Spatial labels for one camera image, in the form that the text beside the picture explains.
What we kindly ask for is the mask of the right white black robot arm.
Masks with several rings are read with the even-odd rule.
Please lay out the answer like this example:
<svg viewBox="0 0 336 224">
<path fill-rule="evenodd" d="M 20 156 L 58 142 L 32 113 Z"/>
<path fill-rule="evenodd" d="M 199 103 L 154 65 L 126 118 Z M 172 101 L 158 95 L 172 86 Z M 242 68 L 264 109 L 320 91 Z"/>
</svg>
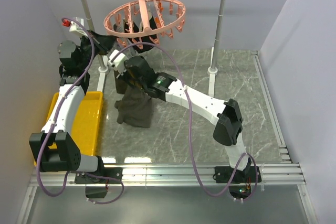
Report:
<svg viewBox="0 0 336 224">
<path fill-rule="evenodd" d="M 243 182 L 250 175 L 248 157 L 242 139 L 242 115 L 237 101 L 210 97 L 165 72 L 155 72 L 142 56 L 128 58 L 124 54 L 109 57 L 109 65 L 118 72 L 118 78 L 128 85 L 140 88 L 148 96 L 189 108 L 215 126 L 213 139 L 224 145 L 232 167 L 232 178 Z"/>
</svg>

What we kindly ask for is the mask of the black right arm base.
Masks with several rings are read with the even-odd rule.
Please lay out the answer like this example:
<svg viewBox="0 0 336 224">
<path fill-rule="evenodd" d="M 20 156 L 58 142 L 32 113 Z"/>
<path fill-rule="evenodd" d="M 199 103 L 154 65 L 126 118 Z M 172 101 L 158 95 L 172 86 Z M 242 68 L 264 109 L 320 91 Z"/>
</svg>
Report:
<svg viewBox="0 0 336 224">
<path fill-rule="evenodd" d="M 229 166 L 215 166 L 213 180 L 217 184 L 227 184 L 234 169 Z M 246 201 L 253 194 L 255 188 L 262 182 L 259 166 L 248 165 L 243 171 L 237 170 L 229 185 L 229 193 L 233 199 Z"/>
</svg>

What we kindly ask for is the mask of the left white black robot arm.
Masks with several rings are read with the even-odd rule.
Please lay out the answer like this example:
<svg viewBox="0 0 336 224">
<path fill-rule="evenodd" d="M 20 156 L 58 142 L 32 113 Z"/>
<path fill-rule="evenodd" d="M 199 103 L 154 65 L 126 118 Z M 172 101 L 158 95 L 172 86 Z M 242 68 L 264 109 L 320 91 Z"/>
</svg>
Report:
<svg viewBox="0 0 336 224">
<path fill-rule="evenodd" d="M 90 38 L 81 37 L 80 45 L 71 40 L 59 44 L 58 98 L 41 132 L 30 136 L 29 145 L 41 172 L 87 172 L 92 182 L 100 183 L 106 177 L 101 159 L 81 154 L 71 131 L 89 86 L 90 75 L 86 68 L 96 55 L 106 55 L 117 39 L 93 31 L 89 31 L 89 35 Z"/>
</svg>

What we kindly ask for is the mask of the dark grey boxer briefs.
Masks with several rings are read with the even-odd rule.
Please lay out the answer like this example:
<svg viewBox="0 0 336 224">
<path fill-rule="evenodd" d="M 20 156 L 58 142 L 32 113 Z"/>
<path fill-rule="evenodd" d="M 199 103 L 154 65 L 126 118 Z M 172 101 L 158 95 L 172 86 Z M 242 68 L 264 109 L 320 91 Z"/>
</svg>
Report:
<svg viewBox="0 0 336 224">
<path fill-rule="evenodd" d="M 128 85 L 118 75 L 115 71 L 115 88 L 123 97 L 114 103 L 118 110 L 117 123 L 150 128 L 154 111 L 152 98 L 140 88 Z"/>
</svg>

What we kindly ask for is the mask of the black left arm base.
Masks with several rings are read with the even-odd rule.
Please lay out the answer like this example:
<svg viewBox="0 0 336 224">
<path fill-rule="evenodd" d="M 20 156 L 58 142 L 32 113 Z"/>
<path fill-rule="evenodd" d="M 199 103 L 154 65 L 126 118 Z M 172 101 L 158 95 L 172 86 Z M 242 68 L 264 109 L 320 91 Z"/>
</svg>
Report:
<svg viewBox="0 0 336 224">
<path fill-rule="evenodd" d="M 124 193 L 122 182 L 123 168 L 104 168 L 96 173 L 78 173 L 75 176 L 74 184 L 85 187 L 85 197 L 87 201 L 96 205 L 106 205 L 117 201 Z M 110 186 L 120 185 L 121 191 L 114 199 L 103 201 L 110 191 Z"/>
</svg>

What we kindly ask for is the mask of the pink round clip hanger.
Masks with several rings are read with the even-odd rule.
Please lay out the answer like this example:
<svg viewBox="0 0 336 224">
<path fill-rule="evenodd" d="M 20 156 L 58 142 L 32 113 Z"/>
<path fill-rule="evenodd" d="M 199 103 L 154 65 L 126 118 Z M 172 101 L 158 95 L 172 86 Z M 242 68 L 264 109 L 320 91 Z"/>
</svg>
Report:
<svg viewBox="0 0 336 224">
<path fill-rule="evenodd" d="M 103 24 L 108 35 L 127 38 L 132 43 L 148 39 L 154 44 L 160 38 L 174 38 L 174 31 L 182 32 L 186 7 L 179 0 L 135 0 L 111 11 Z M 113 30 L 113 24 L 122 24 L 123 33 Z"/>
</svg>

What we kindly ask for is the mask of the grey striped underwear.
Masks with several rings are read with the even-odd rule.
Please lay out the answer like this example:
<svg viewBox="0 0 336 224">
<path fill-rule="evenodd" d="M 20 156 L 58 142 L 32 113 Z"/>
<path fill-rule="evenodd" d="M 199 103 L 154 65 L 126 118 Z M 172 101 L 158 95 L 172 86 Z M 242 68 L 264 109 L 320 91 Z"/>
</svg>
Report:
<svg viewBox="0 0 336 224">
<path fill-rule="evenodd" d="M 122 26 L 121 23 L 120 24 L 114 23 L 113 24 L 113 30 L 118 32 L 118 33 L 123 33 L 124 32 L 123 26 Z M 129 40 L 127 38 L 124 38 L 124 37 L 118 37 L 117 38 L 117 43 L 121 48 L 124 48 L 124 47 L 129 45 Z"/>
</svg>

